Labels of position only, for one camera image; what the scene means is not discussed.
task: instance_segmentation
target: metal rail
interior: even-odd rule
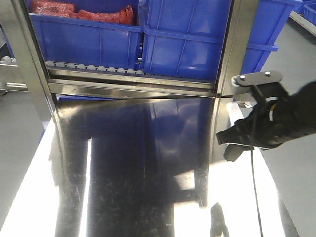
[[[313,25],[311,22],[306,20],[303,16],[296,13],[295,11],[291,12],[290,17],[297,22],[299,25],[304,27],[306,30],[308,30],[312,35],[316,36],[316,26]]]

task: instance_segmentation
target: stainless steel frame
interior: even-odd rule
[[[0,21],[19,66],[0,64],[0,89],[26,91],[25,83],[44,126],[55,108],[54,94],[58,93],[114,98],[231,96],[228,79],[240,73],[257,5],[258,0],[232,1],[219,80],[214,88],[185,79],[46,68],[24,0],[2,1]],[[10,86],[10,82],[22,84]]]
[[[19,62],[22,77],[44,127],[55,110],[56,99],[48,85],[48,72],[23,0],[1,1],[0,22]]]

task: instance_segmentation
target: blue storage bin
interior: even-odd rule
[[[215,82],[223,39],[153,30],[144,25],[146,73]],[[249,44],[242,73],[259,72],[276,46]]]
[[[224,37],[231,0],[148,0],[152,29]]]
[[[27,0],[30,7],[32,0]],[[135,20],[138,0],[58,0],[77,5],[77,11],[118,12],[132,4]],[[120,25],[30,13],[45,60],[95,66],[135,68],[143,32],[141,26]]]
[[[224,37],[230,0],[148,0],[152,29]],[[301,0],[260,0],[250,43],[273,45]]]
[[[308,2],[308,1],[310,1],[310,0],[302,0],[302,3]],[[295,11],[298,14],[304,13],[304,5],[303,4],[296,5],[293,11]]]
[[[316,26],[316,4],[304,6],[304,18]]]

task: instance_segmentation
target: concrete floor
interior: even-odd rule
[[[316,80],[316,37],[291,19],[263,70],[277,70],[290,94]],[[301,237],[316,233],[316,134],[262,152],[282,199]]]
[[[283,85],[289,93],[296,92],[309,81],[316,80],[316,38],[289,20],[281,32],[277,44],[278,52],[273,52],[263,70],[277,70],[283,73]],[[10,92],[0,97],[0,227],[9,210],[11,202],[18,190],[23,176],[37,148],[42,126],[31,103],[28,93]],[[294,211],[295,215],[303,215],[307,208],[316,213],[316,207],[298,205],[298,196],[293,194],[291,186],[296,188],[309,182],[306,172],[315,173],[315,138],[309,136],[297,141],[288,142],[275,150],[265,151],[264,158],[271,170],[280,190],[285,205]],[[308,199],[305,195],[299,201]],[[316,220],[295,220],[303,230],[304,237],[312,236],[314,231],[308,227]]]
[[[40,141],[43,127],[26,92],[0,96],[0,227]]]

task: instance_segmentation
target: black cable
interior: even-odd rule
[[[259,222],[260,236],[263,237],[262,224],[261,224],[261,216],[260,216],[259,202],[258,202],[258,195],[257,195],[257,188],[256,188],[256,180],[255,180],[255,172],[254,172],[254,167],[253,167],[253,150],[251,150],[251,170],[252,170],[253,188],[254,188],[255,197],[256,197],[256,205],[257,205],[257,213],[258,213],[258,222]]]
[[[257,111],[255,112],[254,120],[253,120],[253,123],[252,123],[252,131],[251,131],[251,138],[252,139],[251,140],[253,140],[254,134],[255,134],[256,121],[257,121],[257,117],[258,117],[258,112]],[[253,182],[253,189],[254,189],[255,198],[256,198],[256,206],[257,206],[257,213],[258,213],[258,222],[259,222],[260,236],[263,237],[261,216],[260,216],[259,202],[258,202],[258,195],[257,195],[257,188],[256,188],[255,170],[254,170],[254,165],[253,165],[253,150],[254,150],[254,147],[252,146],[252,150],[251,150],[252,182]]]

